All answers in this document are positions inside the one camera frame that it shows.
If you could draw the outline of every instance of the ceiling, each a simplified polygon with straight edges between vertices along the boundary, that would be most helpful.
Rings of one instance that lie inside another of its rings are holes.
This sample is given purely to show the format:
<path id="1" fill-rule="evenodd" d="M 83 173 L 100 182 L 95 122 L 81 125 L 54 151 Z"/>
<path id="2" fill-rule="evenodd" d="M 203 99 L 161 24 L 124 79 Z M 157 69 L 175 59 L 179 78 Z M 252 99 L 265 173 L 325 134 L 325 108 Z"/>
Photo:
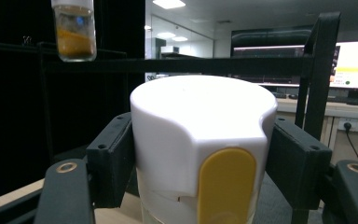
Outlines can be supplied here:
<path id="1" fill-rule="evenodd" d="M 322 12 L 341 12 L 338 38 L 358 39 L 358 0 L 182 0 L 186 6 L 163 9 L 146 1 L 152 37 L 162 31 L 219 40 L 233 30 L 314 24 Z"/>

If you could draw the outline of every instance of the yellow label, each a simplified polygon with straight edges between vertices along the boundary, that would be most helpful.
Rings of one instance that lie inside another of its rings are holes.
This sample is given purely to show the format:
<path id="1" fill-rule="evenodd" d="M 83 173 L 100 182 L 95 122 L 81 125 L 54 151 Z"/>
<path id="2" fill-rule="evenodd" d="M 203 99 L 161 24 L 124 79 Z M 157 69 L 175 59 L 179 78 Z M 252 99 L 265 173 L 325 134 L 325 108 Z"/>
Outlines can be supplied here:
<path id="1" fill-rule="evenodd" d="M 255 182 L 256 161 L 242 148 L 212 154 L 201 165 L 199 224 L 246 223 Z"/>
<path id="2" fill-rule="evenodd" d="M 336 71 L 358 73 L 358 67 L 337 67 Z"/>

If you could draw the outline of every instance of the ceiling light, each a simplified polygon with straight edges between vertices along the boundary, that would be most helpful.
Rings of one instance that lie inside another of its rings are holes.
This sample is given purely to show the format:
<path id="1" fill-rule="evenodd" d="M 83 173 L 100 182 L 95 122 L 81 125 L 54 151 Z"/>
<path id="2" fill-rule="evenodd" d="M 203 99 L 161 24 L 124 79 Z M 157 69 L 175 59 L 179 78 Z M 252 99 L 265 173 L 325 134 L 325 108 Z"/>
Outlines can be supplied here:
<path id="1" fill-rule="evenodd" d="M 159 33 L 159 34 L 157 34 L 157 36 L 160 37 L 160 38 L 166 39 L 166 38 L 172 38 L 175 35 L 173 33 L 167 32 L 167 33 Z"/>
<path id="2" fill-rule="evenodd" d="M 184 7 L 186 5 L 180 0 L 154 0 L 153 3 L 165 9 Z"/>
<path id="3" fill-rule="evenodd" d="M 174 41 L 187 41 L 187 38 L 185 38 L 184 36 L 177 36 L 177 37 L 174 37 L 172 40 L 174 40 Z"/>

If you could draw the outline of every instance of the black panel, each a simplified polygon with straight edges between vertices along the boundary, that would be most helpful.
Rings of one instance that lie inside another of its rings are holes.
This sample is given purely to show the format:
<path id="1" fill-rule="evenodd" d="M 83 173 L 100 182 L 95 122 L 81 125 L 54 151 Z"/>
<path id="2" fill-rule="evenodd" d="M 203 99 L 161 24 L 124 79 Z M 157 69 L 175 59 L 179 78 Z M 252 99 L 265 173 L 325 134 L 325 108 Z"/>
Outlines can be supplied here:
<path id="1" fill-rule="evenodd" d="M 126 74 L 47 74 L 54 154 L 88 145 L 118 114 L 130 111 Z"/>
<path id="2" fill-rule="evenodd" d="M 49 166 L 36 53 L 0 51 L 0 195 Z"/>
<path id="3" fill-rule="evenodd" d="M 128 58 L 145 57 L 145 1 L 95 0 L 95 19 L 101 49 L 125 51 Z M 130 74 L 129 92 L 145 82 L 144 73 Z"/>
<path id="4" fill-rule="evenodd" d="M 0 42 L 21 44 L 24 36 L 33 43 L 55 41 L 50 0 L 0 1 Z"/>

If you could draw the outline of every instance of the jar lid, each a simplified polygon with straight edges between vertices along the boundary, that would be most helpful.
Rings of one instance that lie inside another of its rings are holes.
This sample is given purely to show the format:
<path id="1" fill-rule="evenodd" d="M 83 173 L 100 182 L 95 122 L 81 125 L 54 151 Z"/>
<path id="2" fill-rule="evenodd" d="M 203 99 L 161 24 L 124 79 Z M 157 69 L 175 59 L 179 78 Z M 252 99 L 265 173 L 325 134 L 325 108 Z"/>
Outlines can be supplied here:
<path id="1" fill-rule="evenodd" d="M 94 0 L 51 0 L 51 6 L 76 6 L 94 10 Z"/>

